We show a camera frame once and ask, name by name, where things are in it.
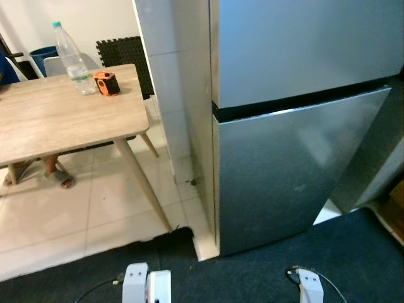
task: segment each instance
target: refrigerator door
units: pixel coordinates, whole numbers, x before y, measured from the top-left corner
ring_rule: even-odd
[[[308,229],[389,89],[237,121],[214,119],[220,253]]]
[[[211,0],[218,108],[398,74],[404,0]]]

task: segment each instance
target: cable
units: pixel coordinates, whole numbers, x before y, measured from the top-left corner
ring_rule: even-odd
[[[113,285],[117,285],[120,284],[124,281],[124,277],[125,277],[125,273],[120,273],[119,275],[117,275],[115,278],[113,279],[109,279],[107,281],[98,283],[97,285],[93,286],[92,288],[90,288],[89,290],[87,290],[84,294],[82,294],[77,300],[75,300],[74,303],[79,303],[81,300],[84,299],[84,297],[86,295],[88,295],[90,292],[92,292],[93,290],[101,287],[102,285],[108,284],[108,283],[112,283]]]
[[[299,265],[293,265],[292,268],[300,268],[302,270],[309,270],[312,271],[313,273],[319,275],[320,277],[322,277],[324,280],[326,280],[338,293],[338,295],[341,297],[342,301],[344,301],[344,303],[348,303],[347,300],[344,298],[344,296],[342,295],[342,293],[340,292],[340,290],[335,286],[335,284],[333,282],[331,282],[331,280],[329,278],[327,278],[326,276],[324,276],[322,273],[319,273],[318,271],[316,271],[314,268],[308,268],[308,267],[304,267],[304,266],[299,266]]]

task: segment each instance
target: plastic water bottle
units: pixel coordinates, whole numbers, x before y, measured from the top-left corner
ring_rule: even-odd
[[[82,95],[97,91],[95,81],[89,74],[81,54],[73,39],[64,31],[60,21],[52,23],[55,30],[56,49],[76,89]]]

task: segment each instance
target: blue cloth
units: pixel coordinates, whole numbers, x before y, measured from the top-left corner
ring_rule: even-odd
[[[0,52],[0,74],[3,76],[0,85],[20,82],[13,67],[6,60],[6,57],[2,52]]]

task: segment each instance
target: chair backrest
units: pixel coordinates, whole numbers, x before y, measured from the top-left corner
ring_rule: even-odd
[[[84,64],[86,64],[87,69],[97,69],[99,66],[90,58],[87,54],[81,54]],[[59,74],[66,74],[66,68],[64,68],[62,60],[60,57],[49,57],[44,59],[44,66],[46,75],[48,77],[57,76]]]
[[[27,77],[15,66],[14,62],[6,57],[6,60],[10,63],[11,67],[15,71],[17,78],[20,81],[28,81]]]

